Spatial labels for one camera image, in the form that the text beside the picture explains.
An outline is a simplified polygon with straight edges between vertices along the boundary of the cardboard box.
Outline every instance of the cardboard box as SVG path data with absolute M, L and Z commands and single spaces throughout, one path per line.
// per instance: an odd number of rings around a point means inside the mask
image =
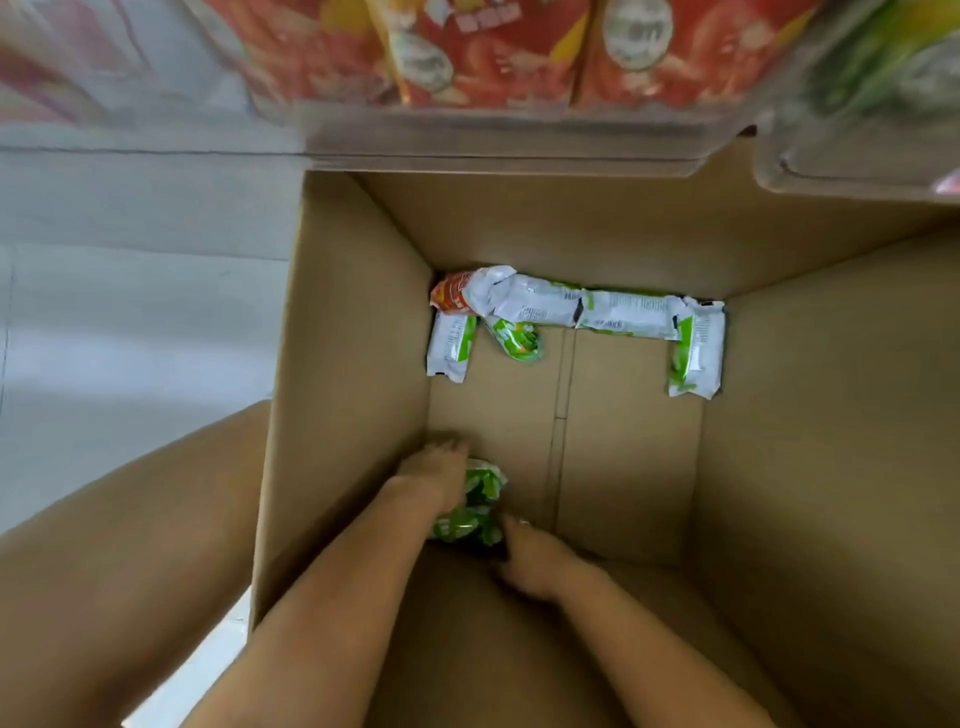
M 510 476 L 508 507 L 596 554 L 779 725 L 955 722 L 956 213 L 779 197 L 748 157 L 688 180 L 309 175 L 252 622 L 401 455 L 456 430 Z M 726 299 L 722 393 L 671 400 L 665 343 L 563 329 L 536 365 L 478 335 L 463 385 L 428 379 L 430 284 L 484 262 Z M 436 546 L 368 724 L 628 725 L 556 614 Z

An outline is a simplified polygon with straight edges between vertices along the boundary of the cardboard box flap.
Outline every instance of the cardboard box flap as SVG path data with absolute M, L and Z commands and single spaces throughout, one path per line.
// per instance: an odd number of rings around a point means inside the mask
M 429 266 L 346 175 L 307 175 L 253 564 L 256 625 L 426 426 Z
M 508 263 L 584 285 L 723 299 L 929 230 L 957 211 L 777 195 L 737 139 L 687 179 L 368 174 L 439 270 Z
M 815 725 L 960 721 L 960 229 L 729 302 L 708 595 Z

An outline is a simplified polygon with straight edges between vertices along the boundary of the forearm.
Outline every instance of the forearm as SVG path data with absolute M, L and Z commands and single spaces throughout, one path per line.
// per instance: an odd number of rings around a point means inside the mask
M 434 492 L 389 482 L 267 615 L 184 725 L 360 726 L 437 512 Z
M 571 565 L 557 600 L 634 725 L 771 728 L 754 700 L 599 567 Z

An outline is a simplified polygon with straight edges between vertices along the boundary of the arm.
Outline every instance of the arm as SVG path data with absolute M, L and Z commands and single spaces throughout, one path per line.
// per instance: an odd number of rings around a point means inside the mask
M 773 728 L 754 700 L 559 539 L 504 518 L 504 579 L 556 603 L 610 680 L 636 726 Z
M 119 725 L 250 585 L 270 403 L 105 475 L 0 537 L 0 705 Z
M 429 447 L 277 603 L 184 728 L 359 728 L 433 521 L 464 498 L 467 449 Z

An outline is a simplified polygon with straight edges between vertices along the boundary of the white snack packet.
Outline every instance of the white snack packet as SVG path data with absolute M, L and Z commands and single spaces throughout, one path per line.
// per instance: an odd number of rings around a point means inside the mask
M 511 324 L 572 327 L 583 290 L 517 274 L 493 287 L 493 314 Z
M 451 273 L 430 292 L 430 305 L 443 313 L 475 313 L 489 316 L 497 299 L 494 287 L 516 273 L 509 265 L 493 265 L 475 271 Z
M 680 341 L 670 361 L 670 397 L 691 392 L 707 400 L 720 389 L 727 314 L 721 301 L 700 303 L 684 297 L 678 315 Z
M 446 375 L 450 381 L 462 383 L 476 330 L 476 316 L 437 311 L 426 351 L 427 376 Z
M 577 328 L 677 341 L 674 316 L 683 310 L 684 302 L 677 296 L 584 291 Z

